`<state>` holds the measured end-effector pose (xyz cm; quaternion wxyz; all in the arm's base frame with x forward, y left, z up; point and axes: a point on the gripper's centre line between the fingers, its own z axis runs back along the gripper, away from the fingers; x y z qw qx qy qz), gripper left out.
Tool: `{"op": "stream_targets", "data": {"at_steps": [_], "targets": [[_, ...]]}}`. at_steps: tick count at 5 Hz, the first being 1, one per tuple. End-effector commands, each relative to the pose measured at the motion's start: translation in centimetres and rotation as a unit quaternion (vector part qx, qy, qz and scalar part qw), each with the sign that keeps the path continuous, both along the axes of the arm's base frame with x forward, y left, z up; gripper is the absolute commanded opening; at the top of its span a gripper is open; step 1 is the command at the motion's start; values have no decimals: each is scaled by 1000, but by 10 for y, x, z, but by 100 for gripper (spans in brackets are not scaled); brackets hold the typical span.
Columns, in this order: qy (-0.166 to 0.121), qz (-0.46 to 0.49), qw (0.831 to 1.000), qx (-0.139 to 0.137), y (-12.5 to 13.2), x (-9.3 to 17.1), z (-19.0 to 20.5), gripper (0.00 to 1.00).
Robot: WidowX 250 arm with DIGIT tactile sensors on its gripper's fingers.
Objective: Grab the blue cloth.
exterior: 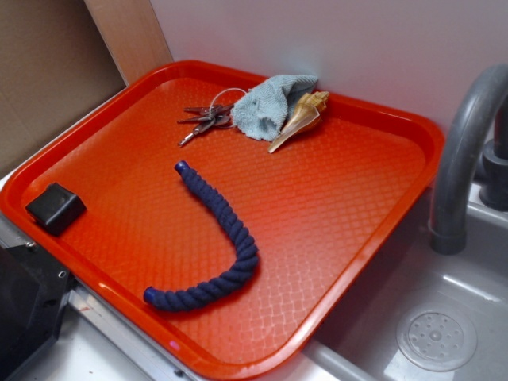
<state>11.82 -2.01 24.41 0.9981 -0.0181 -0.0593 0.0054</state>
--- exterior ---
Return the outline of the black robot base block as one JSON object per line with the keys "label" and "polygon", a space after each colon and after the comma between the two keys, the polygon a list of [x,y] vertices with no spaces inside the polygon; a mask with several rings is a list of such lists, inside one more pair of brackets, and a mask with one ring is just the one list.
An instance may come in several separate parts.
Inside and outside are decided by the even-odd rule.
{"label": "black robot base block", "polygon": [[1,379],[11,380],[60,335],[74,277],[38,244],[1,249]]}

